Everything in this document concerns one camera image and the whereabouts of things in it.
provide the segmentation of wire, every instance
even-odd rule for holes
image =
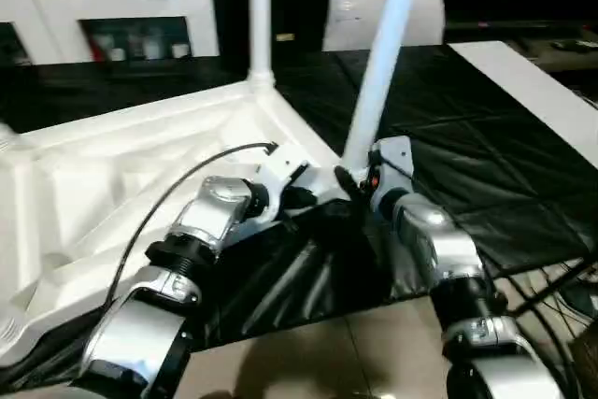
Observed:
[[[118,288],[119,281],[121,280],[122,270],[124,270],[124,266],[127,262],[127,259],[129,258],[129,255],[131,254],[131,251],[133,250],[133,246],[135,245],[135,242],[137,241],[137,239],[143,232],[143,229],[145,228],[146,224],[148,224],[148,221],[150,221],[151,217],[156,212],[156,210],[158,210],[158,208],[164,203],[164,201],[166,201],[168,196],[170,196],[170,194],[178,186],[180,186],[183,183],[183,181],[185,181],[185,179],[187,179],[188,177],[193,175],[198,170],[201,170],[206,165],[211,164],[214,161],[216,161],[220,158],[223,158],[224,156],[228,156],[229,154],[236,153],[241,150],[250,150],[250,149],[259,149],[259,148],[265,148],[269,154],[272,151],[274,151],[277,146],[278,146],[277,144],[272,143],[272,142],[271,143],[257,142],[254,144],[239,145],[238,147],[234,147],[232,149],[221,151],[220,153],[215,154],[214,156],[211,156],[211,157],[205,159],[201,163],[194,165],[192,168],[187,170],[179,179],[177,179],[168,189],[166,189],[166,192],[164,192],[162,194],[162,196],[158,199],[158,201],[149,210],[149,212],[145,216],[145,218],[141,221],[141,223],[139,223],[139,226],[137,227],[135,233],[133,234],[133,236],[129,240],[129,243],[127,244],[126,248],[124,249],[124,252],[122,253],[122,256],[121,256],[121,261],[119,262],[119,267],[117,268],[116,272],[114,273],[114,277],[112,278],[112,283],[110,284],[110,287],[108,288],[108,292],[106,295],[106,301],[104,302],[104,305],[103,305],[104,313],[106,313],[108,311],[108,309],[110,308],[110,306],[112,305],[112,301],[114,300],[114,295],[116,293],[116,289]]]
[[[489,258],[489,260],[493,264],[495,264],[499,270],[502,270],[502,267],[496,261],[493,261],[490,258]],[[515,279],[513,279],[511,276],[507,276],[506,279],[509,281],[509,283],[513,286],[513,288],[517,291],[517,293],[525,301],[528,301],[530,299],[529,296],[525,293],[525,290],[523,290],[523,288],[520,286],[520,284]],[[564,345],[562,344],[561,339],[559,337],[557,337],[552,326],[550,326],[550,324],[548,323],[548,321],[546,320],[544,315],[542,315],[542,313],[540,313],[540,311],[535,306],[532,306],[530,308],[530,311],[532,313],[534,313],[537,320],[540,321],[540,324],[542,325],[542,327],[548,334],[550,341],[552,341],[552,344],[554,345],[555,349],[559,353],[559,358],[562,361],[562,367],[564,369],[564,378],[562,378],[561,372],[558,370],[556,365],[552,362],[552,360],[549,357],[542,357],[542,362],[547,367],[548,371],[550,371],[550,374],[555,378],[555,380],[559,384],[559,387],[561,388],[561,390],[563,392],[567,392],[565,397],[570,398],[570,399],[578,399],[579,398],[579,389],[577,387],[577,376],[576,376],[575,368],[573,367],[573,363],[572,363],[571,359],[569,358],[567,351],[564,348]],[[532,344],[531,338],[526,336],[526,339],[530,341],[530,344]]]
[[[382,156],[382,153],[380,153],[379,151],[377,152],[376,155],[379,160],[386,164],[388,167],[396,170],[397,172],[399,172],[401,175],[403,175],[404,177],[408,178],[411,182],[413,182],[415,185],[417,185],[418,187],[420,187],[423,191],[425,191],[425,193],[431,197],[434,197],[432,190],[423,182],[421,182],[419,179],[416,179],[413,177],[413,175],[409,175],[403,168],[399,167],[398,165],[396,165],[395,163],[389,161],[388,159],[386,159],[384,156]]]
[[[540,271],[541,271],[541,272],[542,272],[542,274],[544,275],[544,279],[546,280],[546,283],[547,283],[548,285],[550,285],[550,282],[551,282],[551,281],[550,281],[550,276],[548,275],[548,272],[547,272],[547,271],[546,271],[544,268],[540,268]],[[531,284],[531,282],[530,282],[530,289],[532,290],[532,292],[534,292],[534,293],[535,293],[535,290],[534,290],[534,288],[532,287],[532,284]],[[548,303],[546,300],[544,300],[544,301],[543,301],[544,305],[545,305],[545,306],[547,306],[548,308],[551,308],[552,310],[555,310],[555,311],[557,311],[557,312],[558,312],[558,313],[561,315],[561,319],[562,319],[562,321],[564,322],[564,325],[566,326],[567,330],[569,331],[569,334],[571,334],[571,336],[572,336],[574,339],[575,339],[575,338],[577,338],[577,335],[576,335],[576,333],[575,333],[575,332],[573,332],[573,328],[571,327],[571,324],[569,324],[569,321],[567,320],[567,318],[569,318],[569,319],[571,319],[571,320],[574,320],[574,321],[577,321],[577,322],[579,322],[579,323],[581,323],[581,324],[584,324],[584,325],[585,325],[585,323],[584,323],[582,320],[579,320],[578,318],[576,318],[576,317],[573,317],[573,316],[569,315],[568,313],[567,313],[567,314],[565,314],[565,313],[562,311],[562,308],[561,308],[561,303],[560,303],[560,302],[559,302],[559,300],[558,300],[558,299],[555,297],[555,295],[554,295],[554,294],[552,295],[552,299],[554,299],[554,304],[556,305],[556,307],[553,307],[552,305],[550,305],[550,304],[549,304],[549,303]]]

